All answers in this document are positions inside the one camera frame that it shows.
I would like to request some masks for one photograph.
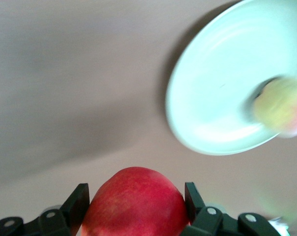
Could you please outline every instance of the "round plate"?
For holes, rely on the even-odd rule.
[[[251,104],[269,79],[297,76],[297,0],[244,0],[212,20],[171,75],[166,115],[190,149],[229,155],[277,134],[254,121]]]

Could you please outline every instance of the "silver screw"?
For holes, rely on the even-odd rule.
[[[55,213],[54,212],[49,212],[46,217],[47,218],[51,218],[51,217],[54,217],[55,216]]]
[[[207,212],[210,214],[210,215],[216,215],[217,214],[217,211],[214,209],[214,208],[207,208]]]
[[[14,225],[15,221],[14,220],[9,220],[4,224],[4,227],[10,227],[12,225]]]
[[[251,215],[251,214],[247,214],[245,215],[246,219],[249,221],[249,222],[256,222],[256,218],[254,215]]]

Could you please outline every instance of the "turquoise plate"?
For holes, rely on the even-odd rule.
[[[179,58],[166,93],[177,139],[208,155],[257,147],[277,134],[251,103],[267,80],[297,76],[297,0],[243,0],[212,20]]]

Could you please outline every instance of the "light blue plate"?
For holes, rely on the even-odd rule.
[[[188,148],[230,155],[277,134],[257,123],[251,102],[265,81],[297,76],[297,0],[243,0],[188,45],[166,94],[170,128]]]

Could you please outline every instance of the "apple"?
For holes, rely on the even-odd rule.
[[[120,170],[97,191],[82,236],[178,236],[189,223],[182,194],[161,173]]]
[[[282,77],[269,82],[255,99],[255,118],[281,137],[297,135],[297,78]]]

